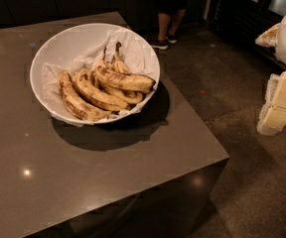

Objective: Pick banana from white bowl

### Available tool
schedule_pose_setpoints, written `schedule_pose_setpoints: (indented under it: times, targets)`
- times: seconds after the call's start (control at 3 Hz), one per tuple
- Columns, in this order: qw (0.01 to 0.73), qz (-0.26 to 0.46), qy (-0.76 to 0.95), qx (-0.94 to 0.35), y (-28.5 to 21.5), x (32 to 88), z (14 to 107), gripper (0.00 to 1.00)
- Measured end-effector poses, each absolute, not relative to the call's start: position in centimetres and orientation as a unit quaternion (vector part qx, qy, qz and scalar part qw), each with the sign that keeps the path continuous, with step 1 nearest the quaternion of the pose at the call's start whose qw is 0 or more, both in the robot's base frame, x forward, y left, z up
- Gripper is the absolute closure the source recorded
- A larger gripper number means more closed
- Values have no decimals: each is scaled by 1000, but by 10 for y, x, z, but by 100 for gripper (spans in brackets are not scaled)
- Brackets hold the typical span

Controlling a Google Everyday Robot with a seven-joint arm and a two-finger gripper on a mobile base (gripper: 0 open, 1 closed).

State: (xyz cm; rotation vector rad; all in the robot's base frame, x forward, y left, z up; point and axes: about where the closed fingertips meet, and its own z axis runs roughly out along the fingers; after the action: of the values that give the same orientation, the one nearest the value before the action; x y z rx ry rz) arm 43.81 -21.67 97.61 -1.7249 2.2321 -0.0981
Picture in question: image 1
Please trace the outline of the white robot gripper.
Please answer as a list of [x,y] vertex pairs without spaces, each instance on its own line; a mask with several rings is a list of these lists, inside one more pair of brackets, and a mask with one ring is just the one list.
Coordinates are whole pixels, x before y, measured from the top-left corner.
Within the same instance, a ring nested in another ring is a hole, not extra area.
[[[264,48],[275,47],[277,58],[286,64],[286,15],[261,35],[255,43]],[[286,126],[286,70],[280,75],[272,73],[267,82],[265,103],[259,114],[257,131],[273,136]]]

